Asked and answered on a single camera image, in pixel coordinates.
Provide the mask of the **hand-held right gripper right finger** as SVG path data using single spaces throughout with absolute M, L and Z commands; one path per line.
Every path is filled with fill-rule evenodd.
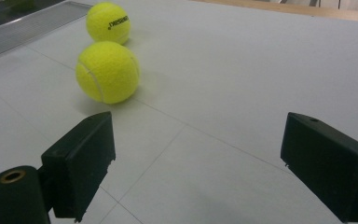
M 281 159 L 341 222 L 358 222 L 358 141 L 290 112 Z

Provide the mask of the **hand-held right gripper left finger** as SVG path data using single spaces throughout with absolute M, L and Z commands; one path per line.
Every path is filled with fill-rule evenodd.
M 55 216 L 81 221 L 115 159 L 109 112 L 83 119 L 45 151 L 41 160 L 52 178 Z

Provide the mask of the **yellow tennis ball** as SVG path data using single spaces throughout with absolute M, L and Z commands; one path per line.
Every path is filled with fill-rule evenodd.
M 116 104 L 131 97 L 139 84 L 135 55 L 115 42 L 96 42 L 85 48 L 76 63 L 76 81 L 91 99 Z
M 88 11 L 86 28 L 94 41 L 113 41 L 123 45 L 129 39 L 131 21 L 122 7 L 101 2 Z

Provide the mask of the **white table mat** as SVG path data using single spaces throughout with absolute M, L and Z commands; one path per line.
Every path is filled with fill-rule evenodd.
M 358 141 L 358 22 L 189 0 L 117 0 L 137 92 L 81 224 L 340 224 L 280 157 L 287 114 Z M 75 21 L 0 56 L 0 173 L 104 112 L 76 83 Z

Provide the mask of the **wooden table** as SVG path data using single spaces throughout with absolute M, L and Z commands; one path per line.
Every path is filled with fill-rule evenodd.
M 305 7 L 299 5 L 286 5 L 254 0 L 191 0 L 201 3 L 219 4 L 234 7 L 248 7 L 281 13 L 307 15 L 312 17 L 334 18 L 347 21 L 358 21 L 358 11 L 342 10 L 326 7 Z

